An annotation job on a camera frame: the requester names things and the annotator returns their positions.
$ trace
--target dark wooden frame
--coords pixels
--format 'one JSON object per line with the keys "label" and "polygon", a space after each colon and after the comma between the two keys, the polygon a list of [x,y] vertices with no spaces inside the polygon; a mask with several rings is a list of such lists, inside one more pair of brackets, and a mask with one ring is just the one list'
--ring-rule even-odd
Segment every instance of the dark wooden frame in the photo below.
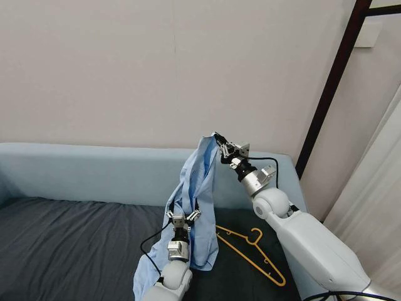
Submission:
{"label": "dark wooden frame", "polygon": [[338,47],[336,57],[333,65],[331,66],[325,87],[321,93],[319,104],[316,108],[316,112],[313,116],[309,131],[306,135],[306,139],[295,166],[296,173],[300,179],[305,171],[306,164],[308,163],[313,147],[315,146],[321,126],[325,121],[331,101],[334,98],[338,84],[343,76],[346,64],[350,59],[352,49],[357,41],[365,18],[369,16],[382,16],[386,14],[401,13],[401,4],[385,6],[381,8],[369,8],[371,3],[372,0],[356,0],[355,2],[350,19],[341,40],[340,47]]}

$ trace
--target white wall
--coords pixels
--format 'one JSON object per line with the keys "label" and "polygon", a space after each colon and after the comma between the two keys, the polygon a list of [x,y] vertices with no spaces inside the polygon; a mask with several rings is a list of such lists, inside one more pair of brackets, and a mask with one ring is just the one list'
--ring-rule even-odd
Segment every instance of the white wall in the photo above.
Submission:
{"label": "white wall", "polygon": [[0,141],[195,147],[217,130],[296,159],[343,2],[3,0]]}
{"label": "white wall", "polygon": [[[374,1],[374,6],[400,1]],[[301,180],[311,212],[323,219],[358,164],[401,84],[401,16],[383,21],[375,47],[355,48]]]}

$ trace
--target white curtain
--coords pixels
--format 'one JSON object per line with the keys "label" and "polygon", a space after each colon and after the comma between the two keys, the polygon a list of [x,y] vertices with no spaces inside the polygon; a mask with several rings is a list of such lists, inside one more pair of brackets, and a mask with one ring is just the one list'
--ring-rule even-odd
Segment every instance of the white curtain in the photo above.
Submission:
{"label": "white curtain", "polygon": [[370,278],[401,294],[401,87],[325,225]]}

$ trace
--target light blue headboard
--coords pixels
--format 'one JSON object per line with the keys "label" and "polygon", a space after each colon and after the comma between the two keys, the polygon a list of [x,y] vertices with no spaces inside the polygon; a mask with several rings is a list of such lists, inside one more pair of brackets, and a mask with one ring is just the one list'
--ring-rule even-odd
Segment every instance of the light blue headboard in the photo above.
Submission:
{"label": "light blue headboard", "polygon": [[[163,206],[179,182],[190,149],[141,149],[80,145],[1,143],[0,201],[41,196],[75,201],[106,201]],[[253,153],[254,156],[273,156]],[[280,188],[305,209],[291,158],[279,161]],[[256,167],[274,164],[253,161]],[[220,162],[215,181],[215,205],[250,208],[236,173]]]}

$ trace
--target bed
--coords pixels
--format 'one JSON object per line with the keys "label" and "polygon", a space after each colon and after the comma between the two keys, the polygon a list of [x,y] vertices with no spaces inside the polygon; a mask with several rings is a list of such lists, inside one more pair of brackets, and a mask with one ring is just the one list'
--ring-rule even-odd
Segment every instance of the bed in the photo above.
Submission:
{"label": "bed", "polygon": [[[139,244],[159,230],[191,152],[0,144],[0,300],[133,300]],[[280,188],[306,210],[291,159],[253,154],[277,158]],[[218,164],[214,185],[216,223],[244,234],[260,228],[260,246],[287,284],[277,287],[220,243],[213,271],[193,271],[184,300],[299,300],[320,292],[255,217],[235,173]]]}

